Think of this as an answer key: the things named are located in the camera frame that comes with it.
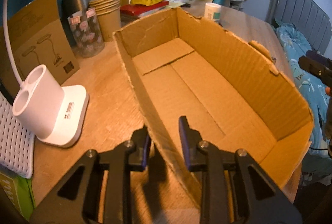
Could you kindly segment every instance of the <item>white woven basket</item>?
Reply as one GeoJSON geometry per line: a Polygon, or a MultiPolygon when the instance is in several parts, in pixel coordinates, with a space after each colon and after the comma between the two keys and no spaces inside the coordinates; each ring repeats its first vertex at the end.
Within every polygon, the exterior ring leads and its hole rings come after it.
{"type": "Polygon", "coordinates": [[[0,164],[24,178],[33,172],[34,134],[12,113],[12,107],[0,92],[0,164]]]}

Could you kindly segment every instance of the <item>red book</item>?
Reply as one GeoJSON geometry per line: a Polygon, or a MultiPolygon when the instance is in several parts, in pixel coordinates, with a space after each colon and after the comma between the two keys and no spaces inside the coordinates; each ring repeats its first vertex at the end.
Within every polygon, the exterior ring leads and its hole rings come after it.
{"type": "Polygon", "coordinates": [[[152,6],[144,6],[144,5],[125,5],[120,7],[120,11],[123,14],[126,15],[130,15],[130,16],[139,16],[140,14],[153,10],[153,9],[157,9],[157,8],[161,8],[164,6],[168,5],[168,1],[161,1],[157,4],[154,4],[152,6]]]}

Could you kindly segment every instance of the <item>gray headboard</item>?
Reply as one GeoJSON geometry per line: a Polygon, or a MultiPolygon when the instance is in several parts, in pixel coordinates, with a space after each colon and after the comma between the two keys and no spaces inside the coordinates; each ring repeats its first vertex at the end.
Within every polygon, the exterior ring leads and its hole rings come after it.
{"type": "Polygon", "coordinates": [[[332,26],[329,16],[312,0],[271,0],[267,22],[274,19],[292,23],[321,54],[330,42],[332,26]]]}

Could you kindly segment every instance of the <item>screw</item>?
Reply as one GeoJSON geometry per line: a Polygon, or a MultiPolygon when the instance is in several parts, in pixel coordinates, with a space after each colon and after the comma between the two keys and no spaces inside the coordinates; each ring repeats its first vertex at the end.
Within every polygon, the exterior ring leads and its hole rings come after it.
{"type": "Polygon", "coordinates": [[[200,146],[200,148],[207,148],[209,146],[209,142],[203,140],[200,141],[198,145],[200,146]]]}
{"type": "Polygon", "coordinates": [[[92,150],[92,149],[89,149],[87,152],[86,152],[86,155],[89,157],[89,158],[92,158],[94,157],[96,154],[96,151],[92,150]]]}
{"type": "Polygon", "coordinates": [[[245,157],[248,154],[247,151],[245,151],[244,149],[239,149],[237,153],[241,157],[245,157]]]}
{"type": "Polygon", "coordinates": [[[127,148],[132,148],[134,146],[134,142],[132,140],[128,140],[128,141],[125,141],[124,142],[124,145],[127,147],[127,148]]]}

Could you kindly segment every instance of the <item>stacked paper cup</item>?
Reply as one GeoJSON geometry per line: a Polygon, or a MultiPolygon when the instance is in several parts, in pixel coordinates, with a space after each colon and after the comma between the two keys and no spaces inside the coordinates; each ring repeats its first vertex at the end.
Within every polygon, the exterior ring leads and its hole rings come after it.
{"type": "Polygon", "coordinates": [[[96,10],[104,41],[113,41],[113,32],[121,28],[120,0],[91,0],[89,6],[96,10]]]}

